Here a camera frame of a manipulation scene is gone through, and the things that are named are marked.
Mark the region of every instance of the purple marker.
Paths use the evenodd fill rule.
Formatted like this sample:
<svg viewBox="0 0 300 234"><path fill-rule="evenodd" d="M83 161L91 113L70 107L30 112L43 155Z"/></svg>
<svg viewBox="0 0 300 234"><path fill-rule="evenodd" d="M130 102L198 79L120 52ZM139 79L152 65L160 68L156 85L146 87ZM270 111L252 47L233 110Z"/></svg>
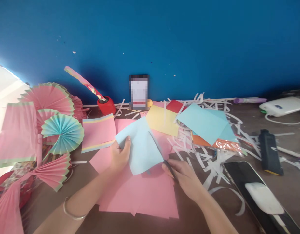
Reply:
<svg viewBox="0 0 300 234"><path fill-rule="evenodd" d="M263 103L266 102L267 99L261 97L253 97L253 98L235 98L234 103Z"/></svg>

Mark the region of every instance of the bracelet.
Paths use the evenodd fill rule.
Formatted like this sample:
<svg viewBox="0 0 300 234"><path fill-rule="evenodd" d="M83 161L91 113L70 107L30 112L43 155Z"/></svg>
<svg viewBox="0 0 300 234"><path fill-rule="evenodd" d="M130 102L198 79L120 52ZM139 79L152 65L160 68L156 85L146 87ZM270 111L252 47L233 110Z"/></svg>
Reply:
<svg viewBox="0 0 300 234"><path fill-rule="evenodd" d="M67 201L68 199L69 199L69 198L66 197L65 200L64 200L64 203L63 203L63 211L64 211L64 213L65 213L67 216L69 216L70 218L74 219L74 220L81 220L81 219L84 219L84 218L88 215L88 213L87 213L86 215L84 215L84 216L76 217L76 216L70 214L70 213L66 210L65 203L66 203L66 201Z"/></svg>

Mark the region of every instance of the light blue paper fan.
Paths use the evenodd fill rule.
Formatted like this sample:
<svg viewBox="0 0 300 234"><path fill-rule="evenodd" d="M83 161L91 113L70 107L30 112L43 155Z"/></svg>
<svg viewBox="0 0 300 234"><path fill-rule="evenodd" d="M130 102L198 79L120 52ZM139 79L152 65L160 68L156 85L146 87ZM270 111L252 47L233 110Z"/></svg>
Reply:
<svg viewBox="0 0 300 234"><path fill-rule="evenodd" d="M69 115L58 114L52 116L45 121L42 125L42 129L41 133L44 138L59 135L57 142L53 145L48 154L70 153L81 144L84 138L82 125L77 119Z"/></svg>

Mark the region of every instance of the smartphone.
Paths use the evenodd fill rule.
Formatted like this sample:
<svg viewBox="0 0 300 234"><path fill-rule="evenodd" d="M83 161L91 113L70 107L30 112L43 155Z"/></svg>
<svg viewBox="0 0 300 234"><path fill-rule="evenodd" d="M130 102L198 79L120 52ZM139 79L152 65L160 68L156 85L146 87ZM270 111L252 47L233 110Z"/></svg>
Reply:
<svg viewBox="0 0 300 234"><path fill-rule="evenodd" d="M239 193L244 197L245 202L249 209L252 211L257 221L259 222L261 229L266 234L283 233L286 232L277 223L273 215L269 215L263 212L255 203L247 189L245 188L246 183L259 182L265 184L261 177L256 173L253 167L246 161L238 162L224 162L222 163L224 172L226 173L229 180L237 188ZM287 229L290 233L300 233L300 228L290 217L290 215L285 212L279 215L280 218L285 223Z"/></svg>
<svg viewBox="0 0 300 234"><path fill-rule="evenodd" d="M147 110L148 93L149 93L149 76L148 75L131 75L130 76L130 109Z"/></svg>

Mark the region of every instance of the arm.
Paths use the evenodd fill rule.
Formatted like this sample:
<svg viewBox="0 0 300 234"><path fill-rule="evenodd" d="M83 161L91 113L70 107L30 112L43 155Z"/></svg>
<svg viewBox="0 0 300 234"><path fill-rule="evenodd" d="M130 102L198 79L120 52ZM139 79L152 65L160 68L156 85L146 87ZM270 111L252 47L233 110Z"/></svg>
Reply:
<svg viewBox="0 0 300 234"><path fill-rule="evenodd" d="M168 159L168 163L173 167L183 191L202 210L211 233L238 234L223 210L203 187L189 164L185 161L173 159ZM165 173L173 177L165 164L162 165L162 168Z"/></svg>
<svg viewBox="0 0 300 234"><path fill-rule="evenodd" d="M90 183L76 192L67 202L66 210L73 216L86 215L96 204L109 182L117 176L127 164L130 155L130 137L126 138L125 148L121 150L115 141L111 146L112 162L108 169L98 175ZM61 204L48 218L36 229L34 234L74 234L84 219L74 220L66 215Z"/></svg>

